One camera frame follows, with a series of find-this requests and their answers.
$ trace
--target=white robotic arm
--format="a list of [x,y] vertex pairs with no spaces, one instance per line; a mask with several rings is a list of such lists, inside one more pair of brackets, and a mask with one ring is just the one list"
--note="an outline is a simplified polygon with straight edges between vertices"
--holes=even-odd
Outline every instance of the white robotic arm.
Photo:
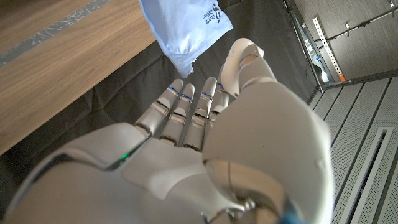
[[[263,54],[236,41],[218,80],[206,81],[185,139],[194,86],[175,80],[132,126],[56,150],[29,174],[4,222],[330,222],[327,125],[277,82]],[[229,94],[237,99],[228,106]]]

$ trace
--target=black cloth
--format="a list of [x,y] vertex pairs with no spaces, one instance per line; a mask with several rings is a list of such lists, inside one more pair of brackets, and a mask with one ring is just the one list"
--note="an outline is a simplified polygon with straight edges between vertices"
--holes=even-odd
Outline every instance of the black cloth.
[[[193,105],[205,80],[218,76],[229,49],[241,37],[260,46],[278,81],[308,101],[315,80],[283,1],[219,2],[234,29],[199,56],[194,72],[184,79],[195,86]],[[176,78],[180,78],[177,69],[155,42],[8,150],[0,157],[0,217],[23,179],[46,155],[93,130],[135,122]]]

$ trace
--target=wooden surface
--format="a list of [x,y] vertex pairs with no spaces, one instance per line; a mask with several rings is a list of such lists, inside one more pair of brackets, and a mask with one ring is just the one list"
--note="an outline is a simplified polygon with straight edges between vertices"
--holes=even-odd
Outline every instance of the wooden surface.
[[[79,7],[54,16],[53,22]],[[44,24],[25,37],[48,25]],[[3,32],[1,41],[17,34]],[[0,154],[153,41],[138,0],[112,0],[1,67]]]
[[[295,3],[314,39],[319,38],[312,22],[315,16],[326,37],[332,37],[346,30],[347,21],[354,27],[391,10],[386,0],[295,0]],[[398,15],[354,30],[349,37],[332,40],[330,46],[347,80],[398,69]],[[335,72],[324,49],[321,54],[330,72]]]
[[91,1],[0,0],[0,53]]

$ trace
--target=white plastic bag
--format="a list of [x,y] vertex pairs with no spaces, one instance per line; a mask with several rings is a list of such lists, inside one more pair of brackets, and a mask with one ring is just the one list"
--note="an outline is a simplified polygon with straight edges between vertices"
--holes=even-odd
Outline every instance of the white plastic bag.
[[182,77],[193,72],[192,62],[233,28],[217,0],[140,0],[163,53]]

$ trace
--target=gray ribbed wall panel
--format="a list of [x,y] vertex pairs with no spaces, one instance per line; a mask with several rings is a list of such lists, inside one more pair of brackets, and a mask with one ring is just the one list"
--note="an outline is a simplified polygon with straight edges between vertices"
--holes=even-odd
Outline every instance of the gray ribbed wall panel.
[[[378,127],[394,127],[391,138],[388,142],[387,149],[382,157],[380,166],[377,170],[376,177],[373,181],[369,195],[366,199],[365,206],[361,213],[358,223],[372,223],[377,205],[381,198],[382,190],[387,180],[392,161],[396,154],[398,143],[398,78],[395,77],[386,91],[380,109],[377,112],[375,120],[372,124],[369,134],[373,134]],[[360,166],[361,159],[364,157],[366,150],[368,150],[368,142],[363,145],[359,153],[356,163]]]
[[317,106],[313,110],[321,119],[326,118],[328,112],[330,111],[331,106],[333,106],[340,91],[341,87],[332,88],[324,92]]
[[315,106],[317,105],[317,103],[319,102],[319,99],[321,98],[322,93],[320,93],[319,91],[317,92],[317,94],[313,97],[311,103],[310,103],[310,108],[313,110],[315,108]]
[[358,191],[356,190],[353,192],[353,187],[358,178],[360,178],[360,181],[363,181],[363,177],[358,176],[362,167],[369,165],[364,164],[364,162],[379,127],[395,127],[388,142],[387,149],[382,157],[382,161],[377,170],[369,194],[362,196],[367,196],[367,199],[357,223],[372,223],[396,151],[396,143],[398,140],[398,128],[396,128],[398,127],[397,93],[398,79],[395,79],[391,82],[386,91],[386,95],[384,96],[380,108],[377,111],[376,117],[374,118],[374,121],[369,129],[364,144],[358,154],[357,159],[355,160],[353,169],[336,205],[333,223],[338,223],[337,221],[341,218],[341,214],[343,213],[344,209],[350,209],[353,206],[352,204],[347,205],[347,202],[351,194],[358,194]]
[[395,167],[377,224],[398,222],[398,166]]
[[329,125],[332,140],[336,138],[362,86],[363,83],[346,86],[338,95],[335,104],[325,119]]
[[331,149],[337,197],[366,134],[388,80],[365,83]]

